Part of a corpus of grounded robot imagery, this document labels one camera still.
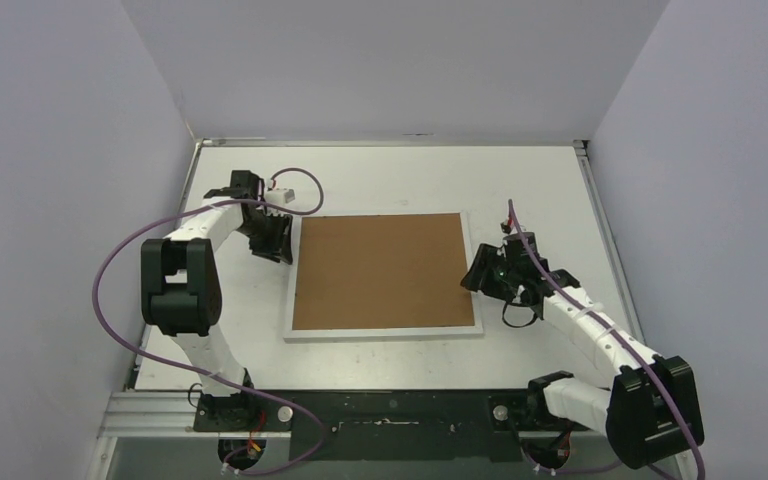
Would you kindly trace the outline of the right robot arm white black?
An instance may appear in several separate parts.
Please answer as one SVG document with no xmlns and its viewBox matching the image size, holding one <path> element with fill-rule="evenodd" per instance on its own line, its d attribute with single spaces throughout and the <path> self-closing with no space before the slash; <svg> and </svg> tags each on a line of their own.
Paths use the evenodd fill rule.
<svg viewBox="0 0 768 480">
<path fill-rule="evenodd" d="M 680 356 L 665 357 L 612 320 L 568 271 L 539 255 L 533 233 L 479 245 L 461 281 L 472 293 L 531 310 L 563 334 L 605 380 L 589 384 L 558 371 L 531 380 L 525 414 L 537 428 L 570 421 L 605 437 L 628 468 L 697 452 L 704 426 L 695 376 Z"/>
</svg>

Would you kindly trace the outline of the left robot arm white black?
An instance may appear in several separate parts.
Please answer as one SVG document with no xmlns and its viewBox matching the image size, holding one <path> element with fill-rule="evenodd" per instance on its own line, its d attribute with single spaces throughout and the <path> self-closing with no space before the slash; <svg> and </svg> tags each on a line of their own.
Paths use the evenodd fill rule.
<svg viewBox="0 0 768 480">
<path fill-rule="evenodd" d="M 284 209 L 295 198 L 249 170 L 235 170 L 227 187 L 212 189 L 197 213 L 140 251 L 141 310 L 184 352 L 202 392 L 197 416 L 242 431 L 255 427 L 263 408 L 252 394 L 248 370 L 231 352 L 219 325 L 223 296 L 215 253 L 231 235 L 247 237 L 253 256 L 292 264 L 293 219 Z"/>
</svg>

